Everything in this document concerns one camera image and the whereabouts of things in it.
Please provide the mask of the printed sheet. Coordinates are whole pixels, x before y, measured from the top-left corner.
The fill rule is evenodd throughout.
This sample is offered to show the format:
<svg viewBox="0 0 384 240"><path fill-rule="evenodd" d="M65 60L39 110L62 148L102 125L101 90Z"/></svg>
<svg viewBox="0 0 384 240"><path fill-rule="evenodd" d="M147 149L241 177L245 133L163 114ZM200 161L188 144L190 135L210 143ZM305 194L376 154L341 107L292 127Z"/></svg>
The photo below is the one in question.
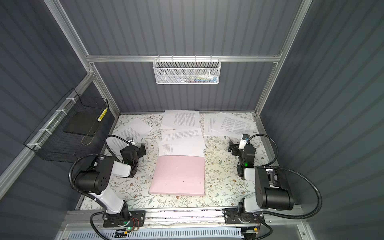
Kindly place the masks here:
<svg viewBox="0 0 384 240"><path fill-rule="evenodd" d="M161 136L159 156L204 157L206 144L200 127L165 131Z"/></svg>
<svg viewBox="0 0 384 240"><path fill-rule="evenodd" d="M216 122L218 114L203 114L204 116L204 135L207 137L220 137L221 133L215 131L213 126Z"/></svg>
<svg viewBox="0 0 384 240"><path fill-rule="evenodd" d="M132 138L135 144L138 144L142 141L144 137L146 137L151 131L152 127L140 120L139 118L133 118L129 120L127 123L124 123L117 127L113 132L113 135L123 138L127 140L128 138ZM107 144L112 150L112 152L116 155L120 154L120 150L124 147L127 147L128 144L121 141L120 139L109 137L107 139Z"/></svg>
<svg viewBox="0 0 384 240"><path fill-rule="evenodd" d="M212 127L213 131L236 139L241 139L243 134L252 136L256 134L255 122L220 112Z"/></svg>
<svg viewBox="0 0 384 240"><path fill-rule="evenodd" d="M162 119L162 130L197 128L200 126L199 111L165 111Z"/></svg>

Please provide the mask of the pink paper folder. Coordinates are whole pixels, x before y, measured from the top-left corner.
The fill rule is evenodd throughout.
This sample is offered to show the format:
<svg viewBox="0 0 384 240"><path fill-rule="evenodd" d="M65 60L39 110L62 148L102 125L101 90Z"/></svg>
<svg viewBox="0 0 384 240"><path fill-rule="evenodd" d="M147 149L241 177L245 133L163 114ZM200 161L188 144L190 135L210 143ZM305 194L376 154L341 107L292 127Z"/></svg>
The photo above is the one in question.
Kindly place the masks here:
<svg viewBox="0 0 384 240"><path fill-rule="evenodd" d="M205 158L158 157L149 193L152 195L205 195Z"/></svg>

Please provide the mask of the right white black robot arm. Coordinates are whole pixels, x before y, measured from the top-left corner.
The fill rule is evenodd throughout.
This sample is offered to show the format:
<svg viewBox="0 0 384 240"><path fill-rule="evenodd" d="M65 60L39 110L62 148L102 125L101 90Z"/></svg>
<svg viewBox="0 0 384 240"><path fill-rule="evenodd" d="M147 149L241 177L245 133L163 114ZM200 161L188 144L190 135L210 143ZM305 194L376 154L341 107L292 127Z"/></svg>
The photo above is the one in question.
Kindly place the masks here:
<svg viewBox="0 0 384 240"><path fill-rule="evenodd" d="M254 213L262 219L262 210L290 211L294 208L294 198L285 173L268 167L255 167L256 149L247 147L247 141L239 144L229 141L228 152L238 157L237 174L244 180L254 184L255 192L243 198L236 209L229 209L232 222L256 223Z"/></svg>

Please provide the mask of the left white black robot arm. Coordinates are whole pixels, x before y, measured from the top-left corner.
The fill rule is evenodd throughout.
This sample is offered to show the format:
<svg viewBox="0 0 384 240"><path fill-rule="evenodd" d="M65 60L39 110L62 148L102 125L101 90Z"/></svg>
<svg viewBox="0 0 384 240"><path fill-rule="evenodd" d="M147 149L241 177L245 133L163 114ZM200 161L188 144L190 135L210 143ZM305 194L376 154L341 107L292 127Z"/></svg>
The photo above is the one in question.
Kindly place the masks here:
<svg viewBox="0 0 384 240"><path fill-rule="evenodd" d="M73 169L82 159L91 157L86 155L79 158L70 168L69 181L71 187L85 197L94 200L104 210L105 226L125 227L136 221L132 217L126 201L117 196L109 186L112 176L119 178L133 178L138 171L139 158L147 154L145 145L137 147L128 145L121 150L123 161L117 157L92 154L94 165L79 171L73 176Z"/></svg>

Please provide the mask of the yellow marker pen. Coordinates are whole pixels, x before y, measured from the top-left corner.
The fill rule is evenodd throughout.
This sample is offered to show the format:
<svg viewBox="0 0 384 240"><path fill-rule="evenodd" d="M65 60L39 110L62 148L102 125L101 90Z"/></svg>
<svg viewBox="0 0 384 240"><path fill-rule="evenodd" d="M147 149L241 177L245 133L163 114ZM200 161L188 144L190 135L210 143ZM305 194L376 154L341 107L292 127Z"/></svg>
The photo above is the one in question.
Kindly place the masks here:
<svg viewBox="0 0 384 240"><path fill-rule="evenodd" d="M108 112L108 107L106 107L106 108L101 112L101 114L99 115L97 121L98 121L98 122L101 122L101 121L103 120L103 118L104 118L104 116L106 115L107 112Z"/></svg>

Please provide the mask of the black flat pad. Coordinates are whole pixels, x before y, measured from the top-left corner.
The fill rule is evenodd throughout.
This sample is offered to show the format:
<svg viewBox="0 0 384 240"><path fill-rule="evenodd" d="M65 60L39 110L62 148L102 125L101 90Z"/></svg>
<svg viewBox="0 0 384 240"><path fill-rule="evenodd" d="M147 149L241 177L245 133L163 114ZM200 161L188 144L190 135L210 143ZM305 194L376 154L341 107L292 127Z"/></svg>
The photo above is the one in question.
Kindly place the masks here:
<svg viewBox="0 0 384 240"><path fill-rule="evenodd" d="M93 137L101 125L98 117L98 114L77 112L64 127L64 133Z"/></svg>

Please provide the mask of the markers in white basket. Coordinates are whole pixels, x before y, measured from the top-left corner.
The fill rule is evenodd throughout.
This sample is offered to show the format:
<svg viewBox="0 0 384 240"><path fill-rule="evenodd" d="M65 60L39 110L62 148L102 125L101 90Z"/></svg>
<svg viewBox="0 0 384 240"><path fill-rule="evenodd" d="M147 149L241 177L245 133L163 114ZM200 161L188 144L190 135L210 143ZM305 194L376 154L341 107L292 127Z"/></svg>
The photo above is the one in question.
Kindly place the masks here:
<svg viewBox="0 0 384 240"><path fill-rule="evenodd" d="M181 78L176 78L174 80L176 83L218 83L219 76L203 74L203 75L191 75L191 76L182 76Z"/></svg>

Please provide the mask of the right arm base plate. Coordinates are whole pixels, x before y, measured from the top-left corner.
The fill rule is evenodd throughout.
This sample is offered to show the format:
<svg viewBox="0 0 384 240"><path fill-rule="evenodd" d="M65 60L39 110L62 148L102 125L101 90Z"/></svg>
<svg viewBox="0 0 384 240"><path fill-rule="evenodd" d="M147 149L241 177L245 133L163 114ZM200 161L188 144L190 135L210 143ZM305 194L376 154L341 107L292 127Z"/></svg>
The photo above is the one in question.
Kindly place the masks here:
<svg viewBox="0 0 384 240"><path fill-rule="evenodd" d="M236 225L236 224L253 224L260 225L260 220L264 221L264 216L261 214L254 215L253 213L245 212L238 208L224 208L222 209L224 215L225 224Z"/></svg>

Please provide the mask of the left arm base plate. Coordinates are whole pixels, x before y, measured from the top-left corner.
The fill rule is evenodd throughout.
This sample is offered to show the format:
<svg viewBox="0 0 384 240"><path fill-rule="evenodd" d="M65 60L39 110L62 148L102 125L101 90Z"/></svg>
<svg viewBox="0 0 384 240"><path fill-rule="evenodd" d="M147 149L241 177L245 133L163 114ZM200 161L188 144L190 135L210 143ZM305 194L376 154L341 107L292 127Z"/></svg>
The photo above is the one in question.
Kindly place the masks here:
<svg viewBox="0 0 384 240"><path fill-rule="evenodd" d="M104 228L139 228L144 225L146 211L130 211L129 214L103 214Z"/></svg>

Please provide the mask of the aluminium front rail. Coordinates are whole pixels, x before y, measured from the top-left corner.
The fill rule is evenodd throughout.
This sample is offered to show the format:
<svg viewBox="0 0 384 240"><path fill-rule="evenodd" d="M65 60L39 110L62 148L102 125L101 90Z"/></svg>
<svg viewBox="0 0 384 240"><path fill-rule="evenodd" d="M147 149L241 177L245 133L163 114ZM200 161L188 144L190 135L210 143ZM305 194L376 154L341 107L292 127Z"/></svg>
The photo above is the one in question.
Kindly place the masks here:
<svg viewBox="0 0 384 240"><path fill-rule="evenodd" d="M139 230L147 229L167 229L167 228L200 228L200 227L253 227L259 224L239 223L226 224L226 218L222 209L229 207L200 207L200 208L149 208L134 211L145 211L145 218L140 219ZM101 210L76 210L68 211L63 220L59 232L65 231L88 231L93 230L90 225L90 216ZM283 214L301 214L301 206L296 206L292 211L282 211ZM264 215L265 223L271 227L274 226L297 226L308 223L306 220L289 220L278 218L271 215ZM95 227L102 230L116 230L122 227L104 228L103 217L94 217Z"/></svg>

